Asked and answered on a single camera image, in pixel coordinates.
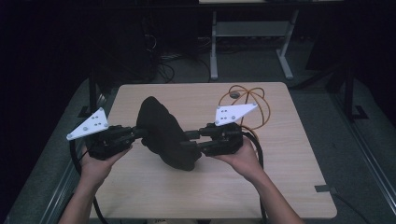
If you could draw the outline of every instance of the black cable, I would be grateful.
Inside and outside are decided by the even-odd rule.
[[[175,77],[175,69],[168,65],[168,64],[164,64],[164,63],[159,63],[158,65],[161,65],[163,67],[163,70],[158,70],[158,72],[160,73],[161,77],[163,78],[163,80],[165,81],[165,83],[169,83],[171,81],[173,81],[174,77]],[[165,67],[169,68],[172,71],[172,76],[168,76],[165,70]]]
[[[207,70],[207,72],[209,73],[209,79],[207,80],[207,83],[209,83],[209,82],[210,82],[210,79],[211,79],[209,65],[207,65],[207,63],[205,63],[205,62],[204,62],[203,60],[201,60],[201,59],[197,59],[197,61],[200,62],[200,63],[202,63],[202,64],[206,67],[206,70]]]
[[[259,141],[251,134],[251,133],[242,133],[242,135],[246,136],[256,147],[257,154],[259,155],[259,164],[264,169],[264,159],[262,155],[262,146],[260,146]],[[260,198],[260,209],[262,211],[262,223],[267,224],[267,215],[265,214],[265,208],[262,205],[262,198]]]
[[[347,200],[341,197],[341,195],[339,195],[338,193],[332,193],[332,195],[334,195],[337,199],[339,199],[341,202],[346,204],[350,209],[352,209],[356,214],[358,214],[358,216],[360,216],[365,223],[371,224],[371,222],[361,212],[359,212],[356,208],[352,206],[351,203],[349,203]]]
[[[88,153],[89,150],[87,150],[86,152],[84,152],[84,154],[81,155],[81,157],[78,159],[78,161],[81,161],[82,158]]]
[[[81,175],[81,164],[79,163],[77,152],[76,152],[76,140],[69,141],[69,149],[70,149],[70,156],[72,158],[72,162],[76,168],[76,171],[79,175]],[[96,215],[98,216],[99,220],[103,224],[108,224],[106,219],[103,217],[102,212],[100,211],[99,204],[96,200],[96,197],[93,198],[93,207],[95,208]]]
[[[242,51],[248,50],[248,44],[244,43],[240,39],[238,40],[238,43],[233,43],[232,41],[224,41],[223,43],[219,42],[217,54],[235,54],[239,53]]]

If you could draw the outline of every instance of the black cloth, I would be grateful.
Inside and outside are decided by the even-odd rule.
[[[150,96],[141,105],[136,128],[148,130],[142,144],[160,155],[163,161],[180,170],[191,171],[201,158],[199,150],[183,149],[180,142],[190,141],[176,118],[155,97]]]

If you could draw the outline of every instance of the white desk leg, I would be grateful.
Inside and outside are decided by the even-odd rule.
[[[285,42],[283,43],[283,46],[281,49],[276,50],[277,58],[279,59],[280,65],[282,66],[283,73],[285,74],[285,77],[287,79],[293,79],[293,73],[290,70],[288,61],[286,61],[285,55],[286,55],[286,50],[288,49],[289,42],[291,39],[291,35],[293,34],[293,29],[294,25],[297,21],[297,16],[298,16],[299,10],[294,10],[293,15],[291,16],[288,29],[285,34]]]
[[[217,80],[218,77],[218,58],[216,57],[216,11],[214,11],[212,21],[212,51],[210,52],[210,78],[212,80]]]

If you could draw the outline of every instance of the human hand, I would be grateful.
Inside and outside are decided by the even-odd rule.
[[[104,161],[97,160],[92,158],[89,154],[86,154],[81,160],[80,182],[82,182],[87,188],[98,189],[110,174],[111,167],[114,163],[123,157],[129,150],[130,148],[107,158]],[[86,152],[87,147],[84,146],[82,154],[84,155]]]
[[[244,136],[243,141],[243,145],[234,154],[219,155],[213,158],[227,162],[238,174],[251,182],[254,177],[263,173],[263,169],[250,140]]]

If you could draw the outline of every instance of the wooden table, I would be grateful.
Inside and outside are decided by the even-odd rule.
[[[315,186],[326,183],[285,84],[238,84],[249,89],[263,88],[271,106],[269,122],[257,130],[264,170],[301,217],[335,217],[330,193],[315,190]],[[125,85],[120,87],[108,121],[110,125],[135,126],[141,103],[154,96],[177,118],[184,131],[197,130],[214,122],[219,99],[232,85]],[[244,123],[261,122],[257,120],[259,115],[256,109],[246,116]],[[115,164],[96,196],[105,217],[261,217],[257,191],[225,162],[203,155],[193,171],[177,170],[166,165],[140,140]],[[96,217],[93,209],[91,216]]]

